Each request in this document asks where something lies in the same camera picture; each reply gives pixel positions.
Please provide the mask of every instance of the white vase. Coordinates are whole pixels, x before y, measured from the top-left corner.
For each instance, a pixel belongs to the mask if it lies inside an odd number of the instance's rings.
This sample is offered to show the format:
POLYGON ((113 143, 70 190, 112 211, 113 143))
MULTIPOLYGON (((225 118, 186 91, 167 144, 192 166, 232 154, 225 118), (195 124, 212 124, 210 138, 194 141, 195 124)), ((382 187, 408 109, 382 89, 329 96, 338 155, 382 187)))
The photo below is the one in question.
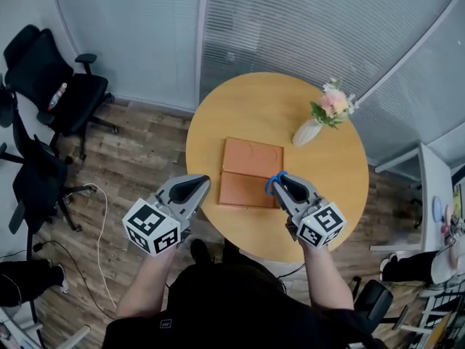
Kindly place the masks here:
POLYGON ((316 119, 308 119, 292 137, 292 143, 297 147, 305 145, 316 137, 322 127, 323 125, 316 119))

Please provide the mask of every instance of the blue object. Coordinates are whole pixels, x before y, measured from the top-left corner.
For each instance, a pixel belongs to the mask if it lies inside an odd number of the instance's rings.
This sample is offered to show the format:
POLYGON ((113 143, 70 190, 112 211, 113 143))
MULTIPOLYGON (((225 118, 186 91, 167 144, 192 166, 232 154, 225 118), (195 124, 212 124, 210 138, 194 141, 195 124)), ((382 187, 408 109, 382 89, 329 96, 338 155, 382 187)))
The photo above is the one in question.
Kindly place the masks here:
POLYGON ((433 218, 436 222, 442 221, 442 202, 439 196, 433 197, 433 218))
POLYGON ((286 174, 288 174, 287 171, 281 171, 277 175, 270 177, 270 179, 268 180, 267 184, 264 187, 264 192, 266 194, 272 195, 272 191, 270 190, 270 186, 272 182, 275 182, 275 181, 281 182, 281 177, 286 174))

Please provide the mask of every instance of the wooden floor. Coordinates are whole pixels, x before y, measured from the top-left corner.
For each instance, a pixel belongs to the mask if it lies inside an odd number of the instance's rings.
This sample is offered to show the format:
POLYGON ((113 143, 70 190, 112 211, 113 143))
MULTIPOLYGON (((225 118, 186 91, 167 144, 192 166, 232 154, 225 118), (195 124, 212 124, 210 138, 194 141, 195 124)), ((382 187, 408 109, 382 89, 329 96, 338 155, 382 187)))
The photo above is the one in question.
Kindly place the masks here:
MULTIPOLYGON (((119 125, 120 133, 113 135, 104 127, 91 126, 87 132, 87 160, 84 165, 77 159, 77 137, 61 138, 58 148, 62 156, 74 157, 69 185, 93 182, 108 195, 108 216, 100 243, 100 261, 111 294, 118 302, 143 256, 138 248, 129 243, 121 218, 138 198, 147 198, 169 177, 186 173, 185 141, 190 122, 146 106, 126 103, 103 105, 97 116, 119 125)), ((370 170, 368 202, 360 223, 348 240, 333 252, 337 267, 350 286, 353 285, 351 280, 354 276, 362 276, 364 283, 378 278, 379 262, 384 254, 370 253, 370 244, 396 237, 419 237, 413 232, 418 208, 408 203, 405 187, 406 183, 396 177, 374 174, 370 170)), ((97 266, 97 238, 104 208, 105 198, 101 192, 77 193, 73 195, 69 209, 75 223, 80 224, 83 231, 72 232, 59 216, 51 225, 45 224, 34 241, 54 239, 66 247, 75 257, 98 305, 113 316, 115 309, 105 293, 97 266)), ((168 284, 193 263, 188 243, 194 238, 206 241, 216 260, 221 259, 222 236, 206 218, 200 214, 198 219, 192 221, 191 229, 194 235, 179 248, 168 284)), ((91 332, 79 347, 100 348, 110 319, 95 307, 76 267, 66 253, 54 244, 47 244, 39 256, 50 257, 55 263, 61 262, 66 267, 70 283, 69 294, 63 295, 58 288, 52 288, 36 301, 39 320, 44 324, 42 334, 46 346, 56 347, 87 324, 91 332)), ((299 266, 266 260, 260 262, 276 276, 299 266)), ((284 278, 284 283, 289 295, 309 303, 304 270, 284 278)), ((405 305, 409 305, 406 323, 419 322, 424 301, 416 297, 419 288, 412 287, 415 285, 388 285, 395 296, 388 316, 396 316, 405 305)), ((389 348, 405 348, 407 334, 392 331, 391 328, 391 325, 381 325, 375 336, 383 339, 389 348)))

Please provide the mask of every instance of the pink flower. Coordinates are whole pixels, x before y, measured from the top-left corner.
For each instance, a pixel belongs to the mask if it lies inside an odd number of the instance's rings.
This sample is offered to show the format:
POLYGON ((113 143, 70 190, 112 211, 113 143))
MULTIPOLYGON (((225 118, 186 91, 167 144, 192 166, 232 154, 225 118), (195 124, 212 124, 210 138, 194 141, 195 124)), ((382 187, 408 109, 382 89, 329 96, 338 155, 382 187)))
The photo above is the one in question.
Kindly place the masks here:
POLYGON ((329 89, 318 103, 329 118, 342 114, 349 107, 346 95, 337 89, 329 89))

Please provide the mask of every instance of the black shirt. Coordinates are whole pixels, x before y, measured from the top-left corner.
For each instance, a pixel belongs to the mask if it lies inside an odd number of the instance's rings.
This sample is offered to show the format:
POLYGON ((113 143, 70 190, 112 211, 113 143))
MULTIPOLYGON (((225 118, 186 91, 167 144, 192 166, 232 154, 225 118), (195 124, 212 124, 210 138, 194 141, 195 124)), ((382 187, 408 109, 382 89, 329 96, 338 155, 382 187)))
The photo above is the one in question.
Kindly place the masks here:
POLYGON ((282 293, 247 265, 192 265, 169 289, 167 309, 152 318, 108 325, 104 349, 182 344, 285 348, 382 348, 353 310, 319 311, 282 293))

